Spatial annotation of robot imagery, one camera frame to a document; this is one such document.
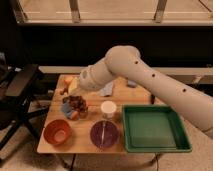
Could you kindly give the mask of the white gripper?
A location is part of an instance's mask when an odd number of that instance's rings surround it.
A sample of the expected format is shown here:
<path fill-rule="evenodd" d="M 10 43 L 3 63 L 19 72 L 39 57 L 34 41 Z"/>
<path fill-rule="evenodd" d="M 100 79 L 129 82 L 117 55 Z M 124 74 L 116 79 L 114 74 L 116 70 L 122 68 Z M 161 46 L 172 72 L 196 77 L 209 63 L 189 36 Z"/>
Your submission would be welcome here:
<path fill-rule="evenodd" d="M 91 67 L 84 68 L 79 75 L 79 86 L 87 91 L 98 91 L 100 86 L 94 81 L 91 74 Z M 74 77 L 70 85 L 68 85 L 68 93 L 76 94 L 78 91 L 78 78 Z"/>

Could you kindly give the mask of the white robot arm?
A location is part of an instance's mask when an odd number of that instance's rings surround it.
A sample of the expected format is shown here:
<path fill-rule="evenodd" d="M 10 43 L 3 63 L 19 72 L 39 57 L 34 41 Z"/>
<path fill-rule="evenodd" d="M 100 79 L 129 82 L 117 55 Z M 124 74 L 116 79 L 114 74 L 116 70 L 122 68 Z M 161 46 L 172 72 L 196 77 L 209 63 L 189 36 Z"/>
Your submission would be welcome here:
<path fill-rule="evenodd" d="M 134 46 L 110 48 L 101 60 L 80 72 L 70 95 L 99 91 L 117 77 L 144 87 L 213 139 L 213 97 L 152 69 Z"/>

